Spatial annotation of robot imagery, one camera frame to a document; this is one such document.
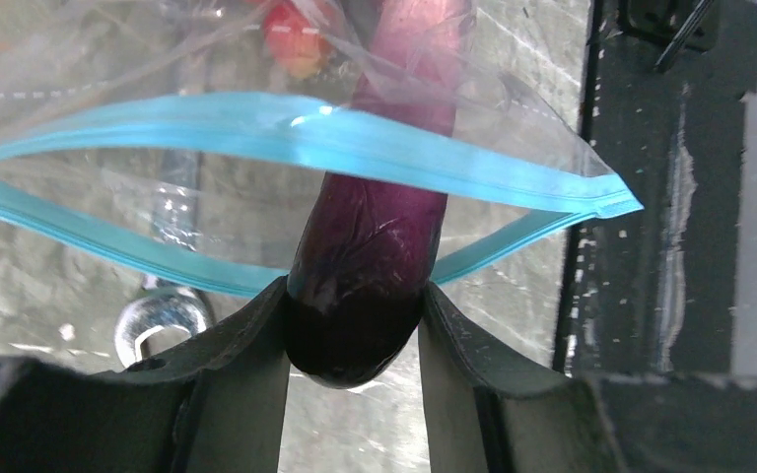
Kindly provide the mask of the clear zip top bag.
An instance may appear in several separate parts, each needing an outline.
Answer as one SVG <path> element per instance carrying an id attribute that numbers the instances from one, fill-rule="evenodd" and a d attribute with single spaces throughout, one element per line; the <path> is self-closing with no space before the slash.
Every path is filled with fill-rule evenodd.
<path id="1" fill-rule="evenodd" d="M 454 91 L 373 55 L 380 1 L 292 1 L 331 44 L 298 80 L 261 24 L 278 1 L 0 1 L 0 220 L 137 271 L 161 154 L 202 155 L 189 285 L 250 298 L 291 271 L 328 173 L 447 196 L 429 280 L 642 206 L 535 91 L 499 1 Z"/>

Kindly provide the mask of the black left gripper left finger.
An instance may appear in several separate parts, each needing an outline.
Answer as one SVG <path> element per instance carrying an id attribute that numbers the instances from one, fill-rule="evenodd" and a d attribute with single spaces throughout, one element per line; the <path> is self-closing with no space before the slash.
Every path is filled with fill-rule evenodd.
<path id="1" fill-rule="evenodd" d="M 124 372 L 0 357 L 0 472 L 276 471 L 285 290 Z"/>

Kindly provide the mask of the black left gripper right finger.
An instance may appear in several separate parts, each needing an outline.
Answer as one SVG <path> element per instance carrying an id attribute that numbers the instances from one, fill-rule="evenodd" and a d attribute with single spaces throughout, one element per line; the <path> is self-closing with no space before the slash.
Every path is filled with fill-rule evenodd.
<path id="1" fill-rule="evenodd" d="M 757 377 L 569 377 L 495 338 L 435 285 L 422 310 L 435 472 L 757 472 Z"/>

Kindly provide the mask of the purple fake eggplant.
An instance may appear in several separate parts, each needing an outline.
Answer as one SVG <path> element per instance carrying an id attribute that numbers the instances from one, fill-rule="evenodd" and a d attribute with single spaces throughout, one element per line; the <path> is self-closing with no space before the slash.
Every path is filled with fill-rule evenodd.
<path id="1" fill-rule="evenodd" d="M 380 1 L 370 51 L 430 88 L 454 91 L 473 22 L 468 1 Z M 328 173 L 287 281 L 291 363 L 335 389 L 363 385 L 417 327 L 447 196 Z"/>

